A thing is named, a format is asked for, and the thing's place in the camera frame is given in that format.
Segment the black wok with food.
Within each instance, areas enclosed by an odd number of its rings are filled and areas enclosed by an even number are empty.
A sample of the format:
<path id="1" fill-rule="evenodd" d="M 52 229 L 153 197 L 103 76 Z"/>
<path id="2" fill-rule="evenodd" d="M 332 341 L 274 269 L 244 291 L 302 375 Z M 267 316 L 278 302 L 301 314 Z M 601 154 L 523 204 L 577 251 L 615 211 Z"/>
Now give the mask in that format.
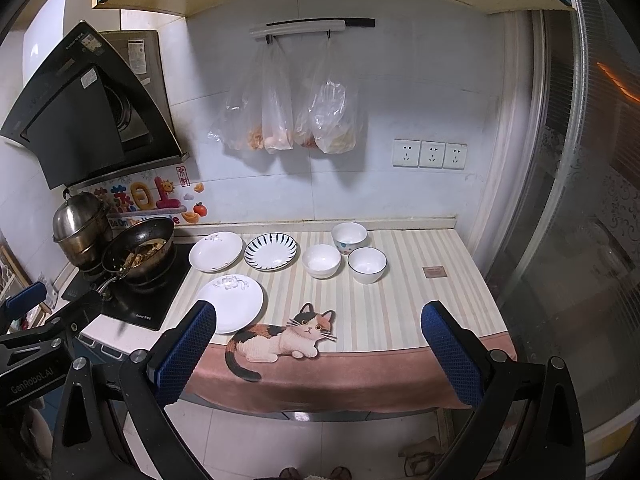
<path id="1" fill-rule="evenodd" d="M 96 292 L 106 294 L 116 282 L 145 284 L 171 266 L 175 225 L 169 218 L 142 221 L 120 232 L 108 245 L 102 259 L 106 281 Z"/>

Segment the white bowl dark rim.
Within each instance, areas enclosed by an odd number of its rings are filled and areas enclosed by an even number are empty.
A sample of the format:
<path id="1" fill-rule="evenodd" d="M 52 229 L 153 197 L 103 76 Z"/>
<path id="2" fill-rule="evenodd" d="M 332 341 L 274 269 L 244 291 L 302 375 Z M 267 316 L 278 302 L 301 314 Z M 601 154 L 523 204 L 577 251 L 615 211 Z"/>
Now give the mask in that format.
<path id="1" fill-rule="evenodd" d="M 382 278 L 386 270 L 387 258 L 376 248 L 361 247 L 348 256 L 347 265 L 352 277 L 358 283 L 369 285 Z"/>

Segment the wall hook rail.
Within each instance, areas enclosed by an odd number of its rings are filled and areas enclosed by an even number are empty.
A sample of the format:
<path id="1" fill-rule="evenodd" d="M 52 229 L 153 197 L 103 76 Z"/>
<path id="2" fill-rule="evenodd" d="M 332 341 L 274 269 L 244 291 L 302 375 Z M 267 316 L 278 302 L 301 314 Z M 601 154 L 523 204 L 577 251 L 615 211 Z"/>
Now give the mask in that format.
<path id="1" fill-rule="evenodd" d="M 272 22 L 255 26 L 250 30 L 253 39 L 265 39 L 281 36 L 326 34 L 344 32 L 348 28 L 375 28 L 375 18 L 299 18 L 298 20 Z"/>

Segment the white bowl blue pattern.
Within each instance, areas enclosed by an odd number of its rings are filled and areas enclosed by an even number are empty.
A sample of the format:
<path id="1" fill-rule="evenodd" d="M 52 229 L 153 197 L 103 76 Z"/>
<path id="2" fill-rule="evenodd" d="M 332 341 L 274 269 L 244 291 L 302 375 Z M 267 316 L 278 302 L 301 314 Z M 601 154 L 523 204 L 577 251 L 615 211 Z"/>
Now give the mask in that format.
<path id="1" fill-rule="evenodd" d="M 336 249 L 345 256 L 367 244 L 368 231 L 357 222 L 342 222 L 331 231 Z"/>

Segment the plastic bag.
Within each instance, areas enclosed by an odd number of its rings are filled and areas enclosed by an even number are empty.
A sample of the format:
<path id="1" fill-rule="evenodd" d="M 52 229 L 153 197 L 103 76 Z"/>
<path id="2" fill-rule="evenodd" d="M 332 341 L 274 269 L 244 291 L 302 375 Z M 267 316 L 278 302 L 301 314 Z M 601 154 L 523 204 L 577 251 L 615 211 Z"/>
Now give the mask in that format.
<path id="1" fill-rule="evenodd" d="M 241 77 L 232 84 L 215 115 L 208 136 L 233 151 L 260 151 L 262 136 L 262 69 L 267 45 L 261 44 Z"/>
<path id="2" fill-rule="evenodd" d="M 294 107 L 293 139 L 326 155 L 356 148 L 359 87 L 335 38 L 326 34 L 303 73 Z"/>
<path id="3" fill-rule="evenodd" d="M 268 153 L 292 150 L 293 110 L 288 60 L 276 38 L 262 61 L 262 142 Z"/>

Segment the white deep plate branch print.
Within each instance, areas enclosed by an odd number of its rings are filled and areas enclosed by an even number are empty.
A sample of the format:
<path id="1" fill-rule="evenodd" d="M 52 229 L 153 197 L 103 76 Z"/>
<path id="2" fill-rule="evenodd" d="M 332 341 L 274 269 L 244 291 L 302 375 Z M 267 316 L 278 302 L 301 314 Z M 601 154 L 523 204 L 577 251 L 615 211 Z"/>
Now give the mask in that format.
<path id="1" fill-rule="evenodd" d="M 214 273 L 232 266 L 244 247 L 238 234 L 216 232 L 199 240 L 190 250 L 189 262 L 193 269 Z"/>

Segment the plastic bag right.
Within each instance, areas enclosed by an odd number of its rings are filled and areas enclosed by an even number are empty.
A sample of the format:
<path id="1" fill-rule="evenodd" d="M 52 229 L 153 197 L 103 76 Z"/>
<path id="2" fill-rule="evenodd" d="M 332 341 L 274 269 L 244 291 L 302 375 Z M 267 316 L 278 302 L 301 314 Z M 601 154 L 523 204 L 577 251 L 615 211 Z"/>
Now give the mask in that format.
<path id="1" fill-rule="evenodd" d="M 303 73 L 294 107 L 293 139 L 326 155 L 356 148 L 359 87 L 335 38 L 326 34 Z"/>

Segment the black range hood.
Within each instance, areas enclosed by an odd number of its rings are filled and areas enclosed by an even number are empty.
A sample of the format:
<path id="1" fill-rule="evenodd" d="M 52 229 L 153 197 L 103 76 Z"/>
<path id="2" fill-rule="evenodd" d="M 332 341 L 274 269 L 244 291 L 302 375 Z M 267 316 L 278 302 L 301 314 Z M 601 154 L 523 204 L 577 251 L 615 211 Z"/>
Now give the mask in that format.
<path id="1" fill-rule="evenodd" d="M 141 80 L 84 21 L 29 79 L 1 135 L 37 157 L 50 188 L 186 157 Z"/>

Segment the plastic bag middle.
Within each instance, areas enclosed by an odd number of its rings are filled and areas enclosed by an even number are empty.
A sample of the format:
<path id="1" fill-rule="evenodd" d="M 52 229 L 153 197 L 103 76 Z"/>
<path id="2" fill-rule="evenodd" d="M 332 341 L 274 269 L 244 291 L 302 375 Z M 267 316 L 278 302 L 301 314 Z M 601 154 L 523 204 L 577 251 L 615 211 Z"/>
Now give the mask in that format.
<path id="1" fill-rule="evenodd" d="M 293 110 L 288 60 L 276 38 L 262 61 L 262 142 L 268 153 L 292 150 Z"/>

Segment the right wall socket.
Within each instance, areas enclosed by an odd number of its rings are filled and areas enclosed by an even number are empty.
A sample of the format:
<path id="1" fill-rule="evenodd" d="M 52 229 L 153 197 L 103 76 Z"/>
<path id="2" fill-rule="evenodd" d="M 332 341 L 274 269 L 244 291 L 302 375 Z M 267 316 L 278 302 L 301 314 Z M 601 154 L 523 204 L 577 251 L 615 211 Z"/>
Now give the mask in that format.
<path id="1" fill-rule="evenodd" d="M 468 146 L 460 143 L 447 143 L 442 168 L 462 170 L 465 168 Z"/>

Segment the plain white bowl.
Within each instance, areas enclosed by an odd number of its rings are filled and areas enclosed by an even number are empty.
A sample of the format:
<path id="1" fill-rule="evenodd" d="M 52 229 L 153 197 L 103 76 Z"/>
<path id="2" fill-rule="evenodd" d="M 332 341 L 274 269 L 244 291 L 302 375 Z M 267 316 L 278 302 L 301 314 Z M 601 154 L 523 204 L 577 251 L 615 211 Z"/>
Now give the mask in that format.
<path id="1" fill-rule="evenodd" d="M 302 255 L 302 263 L 307 273 L 317 280 L 332 278 L 342 263 L 340 252 L 331 245 L 310 246 Z"/>

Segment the white plate with floral print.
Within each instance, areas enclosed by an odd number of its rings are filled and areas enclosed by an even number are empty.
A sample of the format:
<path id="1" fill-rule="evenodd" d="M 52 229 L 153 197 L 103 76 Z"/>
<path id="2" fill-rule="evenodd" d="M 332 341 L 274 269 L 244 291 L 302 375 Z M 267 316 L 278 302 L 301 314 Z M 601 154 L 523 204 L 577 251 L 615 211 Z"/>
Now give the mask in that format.
<path id="1" fill-rule="evenodd" d="M 232 334 L 250 325 L 262 310 L 264 291 L 255 280 L 243 274 L 214 278 L 196 295 L 211 304 L 217 317 L 216 335 Z"/>

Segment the black induction cooktop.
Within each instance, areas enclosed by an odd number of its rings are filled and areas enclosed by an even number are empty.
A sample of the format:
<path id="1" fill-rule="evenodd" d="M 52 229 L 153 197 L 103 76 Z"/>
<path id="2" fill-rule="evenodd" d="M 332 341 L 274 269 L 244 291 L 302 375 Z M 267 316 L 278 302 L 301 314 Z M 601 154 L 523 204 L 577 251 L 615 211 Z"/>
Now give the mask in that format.
<path id="1" fill-rule="evenodd" d="M 173 244 L 168 266 L 146 281 L 112 283 L 103 296 L 102 313 L 148 330 L 159 330 L 190 270 L 191 248 L 192 245 Z"/>

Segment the wall socket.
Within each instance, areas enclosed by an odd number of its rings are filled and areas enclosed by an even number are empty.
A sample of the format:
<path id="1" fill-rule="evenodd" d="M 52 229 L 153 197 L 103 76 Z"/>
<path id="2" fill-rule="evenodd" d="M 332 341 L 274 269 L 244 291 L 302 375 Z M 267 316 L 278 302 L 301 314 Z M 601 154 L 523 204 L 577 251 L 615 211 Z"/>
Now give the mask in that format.
<path id="1" fill-rule="evenodd" d="M 468 146 L 460 143 L 447 143 L 442 168 L 462 170 L 465 168 Z"/>
<path id="2" fill-rule="evenodd" d="M 444 166 L 446 144 L 444 142 L 422 141 L 419 158 L 420 168 L 442 168 Z"/>
<path id="3" fill-rule="evenodd" d="M 394 167 L 416 168 L 419 166 L 421 142 L 396 139 L 393 143 L 392 165 Z"/>

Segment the blue striped plate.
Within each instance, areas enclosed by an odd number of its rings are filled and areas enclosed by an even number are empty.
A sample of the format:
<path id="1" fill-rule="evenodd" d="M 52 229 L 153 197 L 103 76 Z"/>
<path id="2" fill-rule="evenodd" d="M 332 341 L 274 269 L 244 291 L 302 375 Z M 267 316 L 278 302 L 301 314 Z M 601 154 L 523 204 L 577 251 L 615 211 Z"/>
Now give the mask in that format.
<path id="1" fill-rule="evenodd" d="M 297 252 L 297 242 L 291 235 L 271 232 L 258 235 L 248 242 L 244 260 L 255 270 L 271 272 L 288 266 Z"/>

